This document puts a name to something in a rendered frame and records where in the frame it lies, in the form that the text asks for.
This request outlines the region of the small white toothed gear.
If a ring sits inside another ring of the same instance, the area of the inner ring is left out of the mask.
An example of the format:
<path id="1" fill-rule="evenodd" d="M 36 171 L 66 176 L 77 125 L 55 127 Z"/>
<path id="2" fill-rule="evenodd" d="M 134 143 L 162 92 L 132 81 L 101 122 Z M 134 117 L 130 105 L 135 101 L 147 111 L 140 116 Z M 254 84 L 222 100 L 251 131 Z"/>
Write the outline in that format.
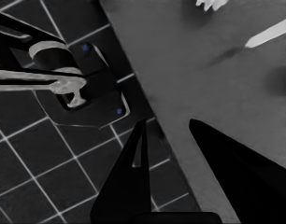
<path id="1" fill-rule="evenodd" d="M 214 11 L 217 11 L 219 8 L 223 7 L 228 3 L 229 0 L 196 0 L 195 5 L 197 7 L 204 5 L 204 10 L 208 11 L 212 8 Z"/>

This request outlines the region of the dark robot body block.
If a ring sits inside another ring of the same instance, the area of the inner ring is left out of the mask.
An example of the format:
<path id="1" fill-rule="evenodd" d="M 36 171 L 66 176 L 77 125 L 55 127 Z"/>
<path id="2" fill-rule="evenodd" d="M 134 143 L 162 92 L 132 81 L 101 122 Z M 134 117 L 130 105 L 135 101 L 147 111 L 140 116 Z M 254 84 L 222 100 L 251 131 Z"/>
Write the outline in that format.
<path id="1" fill-rule="evenodd" d="M 84 74 L 58 36 L 0 11 L 0 91 L 34 91 L 57 125 L 104 128 L 129 106 L 97 46 Z"/>

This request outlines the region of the small white T-shaped piece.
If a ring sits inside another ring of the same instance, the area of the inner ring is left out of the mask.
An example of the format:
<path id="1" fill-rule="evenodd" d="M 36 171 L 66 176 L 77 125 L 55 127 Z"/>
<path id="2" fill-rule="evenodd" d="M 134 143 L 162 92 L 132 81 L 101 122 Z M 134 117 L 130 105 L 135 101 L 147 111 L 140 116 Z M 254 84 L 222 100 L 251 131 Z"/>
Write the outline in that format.
<path id="1" fill-rule="evenodd" d="M 253 49 L 286 34 L 286 19 L 270 26 L 259 34 L 251 37 L 245 44 L 246 48 Z"/>

